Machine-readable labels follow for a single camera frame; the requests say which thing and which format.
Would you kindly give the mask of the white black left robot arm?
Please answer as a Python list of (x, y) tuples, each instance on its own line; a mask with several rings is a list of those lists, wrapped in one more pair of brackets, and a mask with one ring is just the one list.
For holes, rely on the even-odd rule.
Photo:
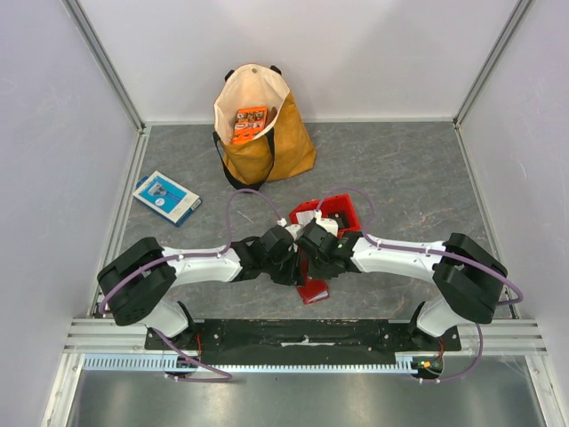
[(187, 349), (196, 329), (182, 302), (164, 299), (169, 290), (204, 282), (249, 281), (260, 275), (295, 286), (301, 279), (295, 243), (300, 233), (298, 224), (277, 224), (260, 237), (203, 250), (175, 249), (143, 238), (99, 272), (100, 313), (111, 315), (119, 326), (141, 323), (164, 334), (174, 348)]

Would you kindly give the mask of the red plastic bin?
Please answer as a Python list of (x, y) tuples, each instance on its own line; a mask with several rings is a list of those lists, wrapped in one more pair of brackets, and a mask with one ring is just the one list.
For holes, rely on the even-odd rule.
[[(299, 224), (296, 220), (295, 214), (297, 212), (305, 210), (316, 211), (318, 203), (319, 203), (318, 199), (312, 199), (300, 203), (289, 213), (289, 220), (291, 221), (291, 223)], [(350, 228), (346, 230), (339, 229), (337, 236), (338, 238), (340, 238), (345, 232), (361, 230), (360, 221), (358, 219), (355, 207), (352, 203), (350, 196), (347, 193), (326, 198), (323, 204), (320, 206), (320, 211), (322, 212), (324, 217), (328, 218), (332, 218), (332, 214), (338, 212), (344, 212), (348, 216)]]

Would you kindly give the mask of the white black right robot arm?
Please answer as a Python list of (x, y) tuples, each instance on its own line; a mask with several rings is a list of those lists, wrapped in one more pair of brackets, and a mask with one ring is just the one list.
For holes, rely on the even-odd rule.
[(388, 273), (435, 285), (439, 295), (420, 303), (406, 330), (408, 342), (417, 350), (429, 349), (463, 322), (490, 324), (508, 284), (507, 269), (461, 233), (426, 243), (381, 240), (362, 231), (337, 237), (313, 220), (302, 228), (296, 243), (308, 257), (312, 278)]

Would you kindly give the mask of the red leather card holder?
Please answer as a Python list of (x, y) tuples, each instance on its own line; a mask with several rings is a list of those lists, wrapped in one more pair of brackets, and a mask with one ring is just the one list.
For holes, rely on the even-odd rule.
[(307, 255), (300, 257), (301, 281), (297, 292), (305, 305), (321, 302), (330, 297), (329, 287), (322, 279), (309, 278), (309, 260)]

